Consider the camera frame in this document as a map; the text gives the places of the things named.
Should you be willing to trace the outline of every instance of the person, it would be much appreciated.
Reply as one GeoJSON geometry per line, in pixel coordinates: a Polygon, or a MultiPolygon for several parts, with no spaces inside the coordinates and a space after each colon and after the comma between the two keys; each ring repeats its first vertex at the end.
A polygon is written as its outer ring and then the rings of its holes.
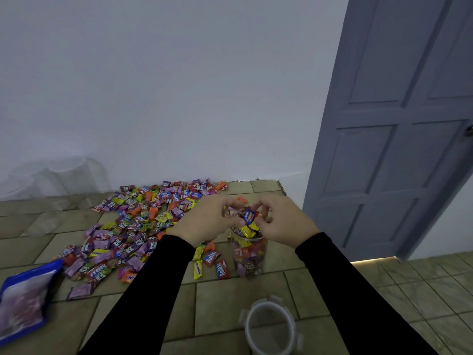
{"type": "MultiPolygon", "coordinates": [[[[224,206],[245,206],[235,196],[203,197],[158,243],[125,293],[92,334],[80,354],[152,349],[158,354],[188,262],[196,246],[245,223],[224,217],[224,206]],[[110,331],[115,335],[108,340],[110,331]]],[[[351,354],[436,354],[364,279],[331,239],[286,196],[261,195],[255,222],[264,237],[295,249],[309,270],[351,354]]]]}

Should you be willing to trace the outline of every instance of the hand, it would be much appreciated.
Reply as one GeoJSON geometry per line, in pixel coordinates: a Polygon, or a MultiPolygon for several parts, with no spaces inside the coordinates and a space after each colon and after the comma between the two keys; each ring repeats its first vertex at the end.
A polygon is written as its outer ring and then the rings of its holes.
{"type": "Polygon", "coordinates": [[[243,208],[246,204],[236,200],[235,196],[206,195],[167,234],[178,236],[193,247],[205,240],[215,239],[230,227],[242,227],[245,221],[236,216],[224,216],[223,207],[243,208]]]}
{"type": "Polygon", "coordinates": [[[289,197],[262,195],[251,209],[256,211],[261,205],[263,217],[256,217],[254,222],[260,228],[261,235],[269,240],[296,248],[314,234],[320,233],[314,221],[289,197]],[[270,222],[265,220],[269,209],[272,211],[270,222]]]}

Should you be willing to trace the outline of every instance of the blue and white plastic bag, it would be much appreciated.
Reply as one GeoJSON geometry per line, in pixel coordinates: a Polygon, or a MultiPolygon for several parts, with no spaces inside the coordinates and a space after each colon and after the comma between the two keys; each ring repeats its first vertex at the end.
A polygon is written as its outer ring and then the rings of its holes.
{"type": "Polygon", "coordinates": [[[62,259],[7,278],[0,290],[0,346],[44,326],[46,302],[62,259]]]}

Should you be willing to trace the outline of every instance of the black sleeve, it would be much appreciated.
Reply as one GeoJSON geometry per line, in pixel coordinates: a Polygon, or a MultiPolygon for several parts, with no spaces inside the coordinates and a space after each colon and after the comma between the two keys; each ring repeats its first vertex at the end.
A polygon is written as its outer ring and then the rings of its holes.
{"type": "Polygon", "coordinates": [[[92,334],[79,354],[131,354],[142,346],[161,351],[174,301],[195,248],[164,235],[136,278],[92,334]]]}
{"type": "Polygon", "coordinates": [[[351,354],[437,354],[325,234],[296,248],[351,354]]]}

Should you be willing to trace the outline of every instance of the blue-gray door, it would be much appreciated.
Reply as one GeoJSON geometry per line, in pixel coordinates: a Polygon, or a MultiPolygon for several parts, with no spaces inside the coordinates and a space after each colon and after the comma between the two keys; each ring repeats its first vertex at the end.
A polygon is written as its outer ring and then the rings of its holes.
{"type": "Polygon", "coordinates": [[[468,173],[472,6],[349,0],[304,211],[351,261],[399,255],[468,173]]]}

